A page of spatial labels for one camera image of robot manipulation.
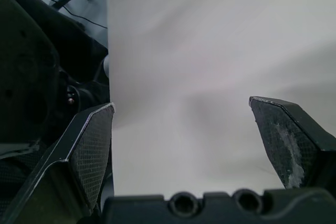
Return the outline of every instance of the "wire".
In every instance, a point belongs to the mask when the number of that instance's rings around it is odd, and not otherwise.
[[[73,13],[72,13],[71,11],[69,11],[68,8],[66,8],[65,6],[63,6],[63,8],[64,8],[70,15],[72,15],[72,16],[75,16],[75,17],[77,17],[77,18],[85,19],[86,21],[88,21],[88,22],[90,22],[90,23],[92,23],[92,24],[94,24],[94,25],[96,25],[96,26],[100,26],[100,27],[102,27],[102,28],[107,29],[106,26],[99,25],[98,23],[95,23],[95,22],[93,22],[93,21],[91,21],[91,20],[89,20],[89,19],[87,19],[87,18],[84,18],[84,17],[82,17],[82,16],[78,16],[78,15],[76,15],[76,14],[73,14]]]
[[[90,23],[92,23],[92,24],[94,24],[94,25],[96,25],[96,26],[100,26],[100,27],[102,27],[102,28],[107,29],[106,26],[99,25],[98,23],[95,23],[95,22],[89,20],[88,18],[85,18],[85,17],[79,16],[79,15],[73,14],[73,13],[72,13],[71,11],[69,11],[68,8],[66,8],[65,6],[62,6],[62,8],[64,8],[70,15],[72,15],[72,16],[74,16],[74,17],[82,18],[82,19],[86,20],[87,22],[90,22]]]

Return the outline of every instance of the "carbon fiber texture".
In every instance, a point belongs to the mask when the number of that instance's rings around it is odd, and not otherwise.
[[[0,193],[0,217],[11,203],[15,192],[20,189],[27,176],[35,168],[45,150],[45,145],[40,143],[38,151],[0,160],[0,185],[2,186],[0,191],[11,190],[13,192],[12,195],[7,196]]]
[[[318,149],[281,107],[252,100],[250,104],[269,160],[286,188],[307,183]]]
[[[108,162],[113,113],[113,107],[108,106],[91,117],[70,158],[91,210],[96,205]]]

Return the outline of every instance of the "screw hole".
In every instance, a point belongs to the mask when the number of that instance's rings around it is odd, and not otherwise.
[[[234,198],[238,205],[247,212],[260,214],[262,212],[262,201],[259,195],[247,189],[235,192]]]
[[[179,217],[192,217],[198,212],[198,201],[189,193],[179,193],[170,200],[170,209]]]
[[[20,30],[20,34],[21,34],[21,36],[22,36],[23,38],[27,38],[27,34],[26,34],[25,31]]]

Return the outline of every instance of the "white wall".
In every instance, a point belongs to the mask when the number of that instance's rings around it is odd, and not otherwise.
[[[299,103],[336,135],[335,0],[108,0],[117,195],[281,182],[248,107]]]

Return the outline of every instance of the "bolt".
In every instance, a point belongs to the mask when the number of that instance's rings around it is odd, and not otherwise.
[[[75,103],[74,99],[73,98],[69,98],[68,99],[68,104],[69,105],[73,105]]]

